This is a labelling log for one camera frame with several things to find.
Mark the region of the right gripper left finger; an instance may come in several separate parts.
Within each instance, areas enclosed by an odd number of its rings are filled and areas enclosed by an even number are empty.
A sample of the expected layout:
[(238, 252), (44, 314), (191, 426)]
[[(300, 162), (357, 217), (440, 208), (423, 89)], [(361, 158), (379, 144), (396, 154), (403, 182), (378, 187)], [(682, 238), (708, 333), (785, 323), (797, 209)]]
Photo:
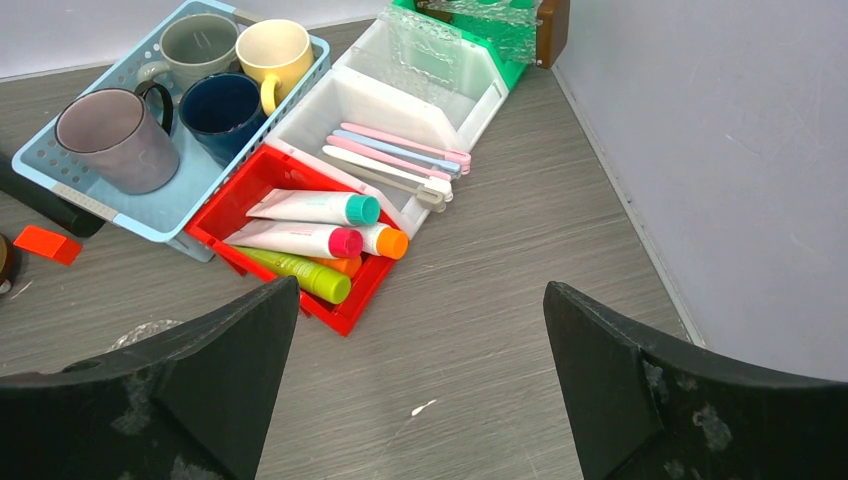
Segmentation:
[(252, 479), (299, 312), (278, 278), (63, 370), (1, 380), (5, 479)]

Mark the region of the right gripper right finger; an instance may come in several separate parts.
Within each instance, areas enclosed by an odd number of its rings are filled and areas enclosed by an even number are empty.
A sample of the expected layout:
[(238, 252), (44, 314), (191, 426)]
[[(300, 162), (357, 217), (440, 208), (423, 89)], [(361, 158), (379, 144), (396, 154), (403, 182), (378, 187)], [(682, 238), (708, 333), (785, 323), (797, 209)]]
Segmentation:
[(738, 361), (550, 282), (544, 318), (587, 479), (843, 479), (847, 386)]

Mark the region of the teal cap toothpaste tube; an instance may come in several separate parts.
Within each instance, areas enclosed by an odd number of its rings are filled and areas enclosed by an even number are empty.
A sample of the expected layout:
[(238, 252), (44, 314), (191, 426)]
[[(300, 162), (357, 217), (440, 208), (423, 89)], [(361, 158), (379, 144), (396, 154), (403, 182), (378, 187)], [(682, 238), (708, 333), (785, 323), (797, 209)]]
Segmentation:
[(369, 195), (285, 189), (271, 190), (246, 212), (252, 218), (342, 226), (373, 225), (380, 214), (379, 201)]

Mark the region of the clear acrylic toothbrush holder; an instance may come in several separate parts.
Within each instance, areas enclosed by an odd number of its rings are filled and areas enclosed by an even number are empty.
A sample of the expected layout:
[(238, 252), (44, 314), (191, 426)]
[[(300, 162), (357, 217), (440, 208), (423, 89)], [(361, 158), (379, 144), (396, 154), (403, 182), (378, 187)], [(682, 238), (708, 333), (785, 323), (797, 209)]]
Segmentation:
[(461, 35), (446, 24), (389, 5), (355, 48), (359, 70), (447, 111), (461, 101)]

